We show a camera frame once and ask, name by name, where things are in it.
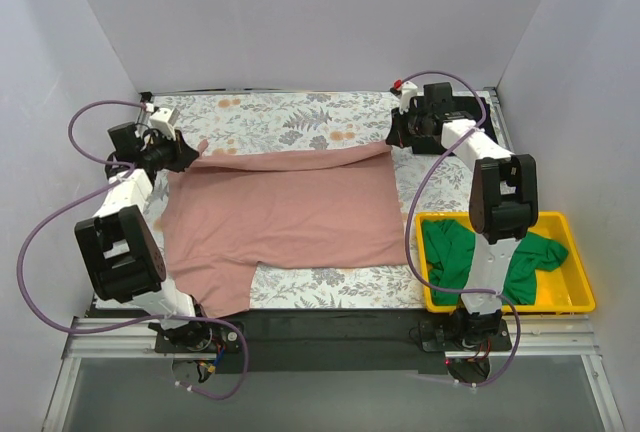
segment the white wall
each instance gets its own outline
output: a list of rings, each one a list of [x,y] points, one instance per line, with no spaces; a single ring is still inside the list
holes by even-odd
[[[104,184],[101,167],[66,140],[72,113],[92,100],[136,94],[86,0],[0,0],[0,14],[0,430],[32,432],[42,427],[66,337],[23,304],[18,249],[46,214]],[[79,124],[78,140],[106,154],[106,128],[135,114],[96,111]],[[73,225],[97,205],[51,224],[27,257],[34,298],[63,324],[91,297]]]
[[[540,0],[88,0],[138,90],[496,85]]]
[[[541,208],[570,220],[594,289],[604,365],[640,430],[640,0],[543,0],[500,82]]]

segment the floral tablecloth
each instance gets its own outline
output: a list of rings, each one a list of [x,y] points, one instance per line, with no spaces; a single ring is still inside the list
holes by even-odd
[[[480,94],[490,102],[487,92]],[[339,149],[384,140],[397,99],[381,92],[252,93],[159,96],[155,104],[179,108],[176,127],[192,147],[208,139],[206,154],[258,154]],[[504,145],[495,118],[494,128]],[[414,156],[410,150],[396,148],[392,154],[406,221],[415,190],[435,156]],[[425,189],[417,210],[465,211],[470,187],[471,172],[459,159],[448,158]],[[144,212],[161,250],[164,241],[159,217],[169,193],[166,174],[161,173]],[[407,266],[283,270],[261,264],[251,288],[252,308],[423,305],[421,285]]]

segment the yellow tray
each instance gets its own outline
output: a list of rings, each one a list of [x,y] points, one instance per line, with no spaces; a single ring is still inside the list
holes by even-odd
[[[416,215],[416,235],[418,237],[418,250],[420,253],[420,268],[422,277],[429,280],[431,264],[427,263],[424,240],[422,238],[423,220],[455,219],[467,229],[472,230],[469,214],[465,212],[421,212]],[[538,288],[534,305],[516,305],[518,312],[532,313],[586,313],[596,308],[596,302],[589,287],[589,281],[578,256],[573,236],[569,230],[567,219],[560,212],[540,212],[538,223],[532,227],[542,237],[556,240],[569,251],[569,256],[556,270],[545,272],[536,270]],[[431,298],[431,290],[424,287],[424,297],[427,310],[430,312],[451,313],[455,310],[453,305],[435,305]],[[511,312],[508,306],[502,308],[504,313]]]

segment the pink towel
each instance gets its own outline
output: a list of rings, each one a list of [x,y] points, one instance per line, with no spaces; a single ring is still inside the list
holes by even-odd
[[[200,151],[206,149],[206,141]],[[258,262],[406,263],[390,147],[200,157],[169,175],[168,270],[209,317],[249,308]]]

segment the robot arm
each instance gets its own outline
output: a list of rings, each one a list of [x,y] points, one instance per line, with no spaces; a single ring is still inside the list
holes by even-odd
[[[131,162],[136,168],[109,166],[112,188],[102,206],[90,219],[76,224],[75,235],[96,295],[102,300],[141,307],[150,314],[196,316],[193,300],[177,290],[167,277],[162,255],[142,216],[158,171],[184,171],[198,158],[179,130],[174,129],[175,112],[155,108],[150,128],[140,135],[134,123],[109,129],[115,147],[112,159]],[[164,329],[198,327],[164,320]]]
[[[529,227],[538,219],[535,161],[514,155],[475,128],[471,116],[455,110],[449,83],[424,86],[424,94],[411,82],[391,89],[399,98],[392,110],[387,144],[411,147],[431,137],[449,148],[469,129],[473,133],[456,148],[456,155],[473,171],[469,216],[476,246],[465,289],[501,292],[511,257]],[[484,335],[497,330],[502,303],[491,294],[462,295],[467,317]]]

